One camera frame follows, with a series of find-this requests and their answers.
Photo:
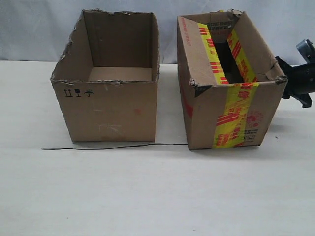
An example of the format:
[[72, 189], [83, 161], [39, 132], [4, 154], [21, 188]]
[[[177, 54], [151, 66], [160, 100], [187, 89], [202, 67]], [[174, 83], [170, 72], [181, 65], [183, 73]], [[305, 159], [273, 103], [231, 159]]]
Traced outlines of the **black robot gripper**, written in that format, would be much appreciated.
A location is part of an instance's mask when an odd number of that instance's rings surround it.
[[302, 104], [302, 108], [310, 108], [312, 99], [309, 93], [315, 91], [315, 64], [308, 63], [292, 67], [279, 56], [275, 57], [279, 67], [288, 77], [289, 90], [293, 93], [284, 92], [283, 99], [293, 97]]

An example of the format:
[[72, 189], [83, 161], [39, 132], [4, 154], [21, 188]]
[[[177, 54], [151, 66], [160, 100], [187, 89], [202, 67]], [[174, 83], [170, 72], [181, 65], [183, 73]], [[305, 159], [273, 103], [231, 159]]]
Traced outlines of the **grey robot arm link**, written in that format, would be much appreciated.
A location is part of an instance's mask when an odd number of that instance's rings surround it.
[[315, 62], [315, 48], [313, 43], [304, 39], [300, 43], [296, 45], [298, 52], [301, 54], [306, 63], [314, 63]]

